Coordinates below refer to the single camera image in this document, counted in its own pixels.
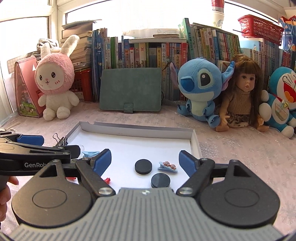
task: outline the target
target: brown hair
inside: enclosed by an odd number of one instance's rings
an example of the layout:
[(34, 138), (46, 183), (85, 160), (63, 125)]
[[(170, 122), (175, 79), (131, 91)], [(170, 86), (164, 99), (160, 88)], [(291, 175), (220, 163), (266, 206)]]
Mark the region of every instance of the brown hair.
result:
[(243, 55), (237, 54), (234, 56), (232, 61), (235, 62), (234, 73), (229, 80), (228, 87), (225, 91), (232, 93), (234, 91), (236, 79), (240, 74), (254, 74), (255, 75), (255, 86), (251, 90), (251, 113), (250, 113), (250, 124), (255, 124), (257, 117), (259, 115), (259, 102), (261, 91), (263, 89), (263, 78), (262, 70), (260, 66), (251, 58)]

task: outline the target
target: green leather cover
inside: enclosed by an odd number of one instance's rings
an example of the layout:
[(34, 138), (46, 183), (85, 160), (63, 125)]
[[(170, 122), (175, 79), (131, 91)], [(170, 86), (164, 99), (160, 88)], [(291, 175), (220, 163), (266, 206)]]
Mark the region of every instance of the green leather cover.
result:
[(160, 111), (161, 68), (104, 69), (100, 109)]

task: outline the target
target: human hand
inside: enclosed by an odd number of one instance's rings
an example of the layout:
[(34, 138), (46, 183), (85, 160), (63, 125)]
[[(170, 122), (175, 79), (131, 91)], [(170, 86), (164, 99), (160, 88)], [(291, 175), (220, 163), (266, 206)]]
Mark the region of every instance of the human hand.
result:
[(221, 115), (220, 116), (220, 125), (226, 126), (227, 125), (227, 120), (230, 116), (228, 115)]
[[(8, 182), (18, 185), (19, 181), (16, 177), (9, 177)], [(11, 193), (9, 186), (6, 187), (0, 192), (0, 222), (6, 219), (7, 212), (7, 202), (11, 199)]]
[(258, 122), (259, 126), (262, 126), (264, 124), (264, 120), (261, 118), (261, 116), (258, 116), (257, 122)]

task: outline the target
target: pink bunny hood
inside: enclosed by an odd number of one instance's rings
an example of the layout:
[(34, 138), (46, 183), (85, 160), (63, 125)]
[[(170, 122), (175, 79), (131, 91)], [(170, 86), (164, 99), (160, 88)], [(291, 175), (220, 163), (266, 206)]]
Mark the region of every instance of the pink bunny hood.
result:
[[(64, 71), (64, 78), (65, 78), (64, 84), (55, 90), (43, 90), (36, 81), (36, 75), (37, 75), (38, 68), (40, 68), (40, 66), (48, 64), (48, 63), (56, 64), (59, 67), (61, 67), (62, 70)], [(62, 54), (62, 53), (51, 53), (51, 54), (46, 55), (38, 63), (36, 70), (35, 70), (35, 83), (36, 83), (37, 87), (46, 95), (61, 94), (61, 93), (65, 93), (66, 91), (68, 91), (71, 88), (71, 86), (74, 82), (74, 75), (75, 75), (75, 73), (74, 73), (73, 64), (67, 55)]]

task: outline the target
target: blue plush toy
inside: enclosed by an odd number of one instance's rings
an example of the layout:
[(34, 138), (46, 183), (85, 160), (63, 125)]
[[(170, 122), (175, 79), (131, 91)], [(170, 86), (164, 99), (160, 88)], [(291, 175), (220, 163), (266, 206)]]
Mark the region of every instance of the blue plush toy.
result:
[(296, 127), (296, 119), (290, 113), (296, 109), (296, 73), (289, 68), (280, 67), (270, 77), (268, 88), (262, 91), (259, 114), (269, 126), (278, 129), (291, 138)]
[(232, 61), (224, 73), (204, 58), (192, 59), (183, 64), (178, 71), (170, 64), (171, 79), (181, 93), (188, 98), (186, 106), (178, 105), (181, 115), (192, 115), (199, 121), (207, 121), (212, 128), (220, 124), (220, 117), (214, 114), (215, 99), (228, 86), (234, 72)]

